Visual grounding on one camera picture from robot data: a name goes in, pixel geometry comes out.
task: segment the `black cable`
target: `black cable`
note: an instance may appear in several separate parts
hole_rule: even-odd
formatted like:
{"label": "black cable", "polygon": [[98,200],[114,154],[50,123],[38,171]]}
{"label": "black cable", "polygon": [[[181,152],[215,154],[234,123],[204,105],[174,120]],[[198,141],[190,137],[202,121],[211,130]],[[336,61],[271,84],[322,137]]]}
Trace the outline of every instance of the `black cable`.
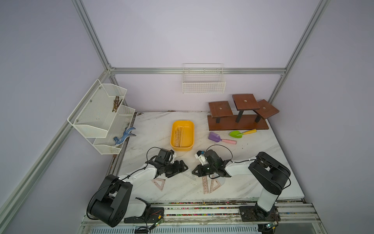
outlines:
{"label": "black cable", "polygon": [[139,227],[137,230],[139,231],[139,229],[146,229],[147,230],[147,233],[149,232],[149,229],[148,229],[148,224],[147,224],[147,221],[143,218],[143,217],[141,217],[141,219],[145,222],[145,227],[144,226],[142,226],[142,227]]}
{"label": "black cable", "polygon": [[173,154],[171,155],[171,157],[170,157],[168,163],[171,163],[172,160],[173,160]]}
{"label": "black cable", "polygon": [[148,151],[147,151],[147,154],[145,155],[146,156],[146,158],[147,158],[147,161],[148,161],[148,152],[151,150],[151,149],[153,149],[153,148],[158,148],[158,149],[161,149],[160,147],[152,147],[152,148],[150,148]]}
{"label": "black cable", "polygon": [[264,233],[268,233],[269,231],[270,231],[270,229],[268,229],[268,230],[266,230],[266,229],[257,229],[257,231],[259,231],[259,232],[264,232]]}
{"label": "black cable", "polygon": [[211,178],[212,180],[217,179],[218,177],[221,177],[221,176],[216,176],[216,177],[212,178],[212,177],[210,177],[210,175],[208,175],[208,176],[209,176],[209,178]]}
{"label": "black cable", "polygon": [[88,205],[87,205],[87,208],[86,208],[86,216],[89,218],[89,219],[92,219],[92,220],[99,220],[99,219],[97,219],[97,218],[91,218],[89,215],[88,215],[88,206],[90,205],[90,203],[91,203],[91,201],[92,201],[92,199],[94,198],[94,196],[101,190],[101,189],[103,189],[103,188],[105,188],[106,186],[110,186],[110,185],[113,185],[113,184],[115,184],[115,183],[118,183],[120,180],[117,180],[116,182],[113,182],[113,183],[110,183],[110,184],[108,184],[108,185],[104,185],[103,187],[101,187],[101,188],[99,188],[97,191],[96,191],[96,193],[94,193],[93,194],[93,196],[91,197],[91,199],[90,199],[90,201],[89,201],[89,203],[88,203]]}
{"label": "black cable", "polygon": [[255,161],[255,160],[258,160],[258,159],[249,159],[249,160],[244,160],[244,161],[241,161],[241,162],[248,162],[248,161]]}
{"label": "black cable", "polygon": [[137,172],[137,171],[140,171],[140,170],[145,170],[145,169],[147,168],[147,166],[148,166],[148,163],[147,163],[147,165],[146,165],[145,167],[143,167],[143,168],[140,168],[140,169],[138,169],[138,170],[134,171],[133,173],[131,173],[130,175],[126,176],[126,177],[125,177],[125,178],[123,178],[122,180],[130,178],[130,176],[131,176],[132,174],[134,174],[135,172]]}
{"label": "black cable", "polygon": [[232,162],[232,160],[233,160],[233,153],[232,153],[231,150],[230,150],[229,148],[227,148],[226,146],[223,146],[223,147],[225,147],[226,149],[228,149],[228,150],[230,151],[230,153],[231,153],[231,159],[230,159],[230,161]]}
{"label": "black cable", "polygon": [[[244,160],[244,161],[241,161],[241,162],[247,162],[247,161],[261,161],[261,160],[259,160],[259,159],[249,159],[249,160]],[[290,185],[291,185],[291,179],[289,178],[289,176],[287,176],[286,175],[286,173],[284,173],[281,169],[279,169],[279,168],[277,168],[277,167],[274,167],[274,168],[276,168],[276,169],[278,169],[280,172],[282,172],[286,177],[287,177],[287,179],[289,180],[289,185],[287,185],[286,187],[284,187],[283,189],[286,189],[286,188],[288,188],[288,187],[290,187]]]}

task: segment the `blue toy lizard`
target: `blue toy lizard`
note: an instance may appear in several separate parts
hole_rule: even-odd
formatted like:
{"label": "blue toy lizard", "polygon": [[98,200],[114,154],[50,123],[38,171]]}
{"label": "blue toy lizard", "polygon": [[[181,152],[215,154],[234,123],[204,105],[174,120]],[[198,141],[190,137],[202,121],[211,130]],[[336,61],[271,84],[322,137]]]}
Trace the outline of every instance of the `blue toy lizard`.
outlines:
{"label": "blue toy lizard", "polygon": [[114,137],[113,140],[116,142],[115,146],[118,146],[119,144],[124,142],[126,140],[126,138],[128,138],[128,137],[136,136],[135,134],[131,133],[131,131],[134,130],[134,129],[135,129],[134,127],[132,127],[132,128],[127,127],[125,129],[125,131],[123,132],[123,136],[121,138]]}

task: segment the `light purple wall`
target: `light purple wall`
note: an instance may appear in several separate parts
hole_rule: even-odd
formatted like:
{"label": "light purple wall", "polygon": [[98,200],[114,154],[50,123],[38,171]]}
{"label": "light purple wall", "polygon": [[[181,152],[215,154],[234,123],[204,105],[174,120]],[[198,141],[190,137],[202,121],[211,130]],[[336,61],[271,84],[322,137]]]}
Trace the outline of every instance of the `light purple wall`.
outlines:
{"label": "light purple wall", "polygon": [[[103,70],[71,0],[1,2],[0,206]],[[6,233],[75,233],[109,161],[73,130]]]}
{"label": "light purple wall", "polygon": [[84,0],[115,67],[285,67],[319,0]]}
{"label": "light purple wall", "polygon": [[332,0],[270,118],[329,234],[366,233],[374,214],[374,1]]}
{"label": "light purple wall", "polygon": [[252,93],[256,99],[269,99],[279,75],[225,75],[224,94],[183,94],[182,75],[116,75],[127,89],[126,102],[136,111],[209,110],[210,101],[229,101],[233,94]]}

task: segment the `white wire shelf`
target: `white wire shelf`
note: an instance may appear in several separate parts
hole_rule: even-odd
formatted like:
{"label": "white wire shelf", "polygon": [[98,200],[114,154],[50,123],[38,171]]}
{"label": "white wire shelf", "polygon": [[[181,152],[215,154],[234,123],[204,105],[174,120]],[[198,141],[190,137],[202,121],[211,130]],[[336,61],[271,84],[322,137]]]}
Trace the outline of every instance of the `white wire shelf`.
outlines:
{"label": "white wire shelf", "polygon": [[183,64],[183,93],[223,94],[223,64]]}
{"label": "white wire shelf", "polygon": [[[69,116],[68,122],[95,147],[100,154],[119,154],[123,144],[115,146],[114,137],[121,138],[131,124],[135,109],[122,104],[126,89],[96,80],[95,92],[82,111]],[[119,107],[114,109],[118,96]]]}

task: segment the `green toy shovel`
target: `green toy shovel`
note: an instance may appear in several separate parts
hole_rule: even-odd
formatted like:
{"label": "green toy shovel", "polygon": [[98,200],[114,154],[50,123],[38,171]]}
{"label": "green toy shovel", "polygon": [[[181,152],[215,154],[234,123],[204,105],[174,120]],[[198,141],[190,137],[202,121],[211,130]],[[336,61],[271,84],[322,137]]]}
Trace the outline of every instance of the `green toy shovel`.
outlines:
{"label": "green toy shovel", "polygon": [[230,136],[234,137],[234,138],[242,138],[243,135],[246,135],[246,134],[250,134],[250,133],[255,133],[257,132],[256,129],[253,129],[253,130],[249,130],[249,131],[246,131],[246,132],[239,132],[238,130],[235,130],[235,131],[232,131],[229,133]]}

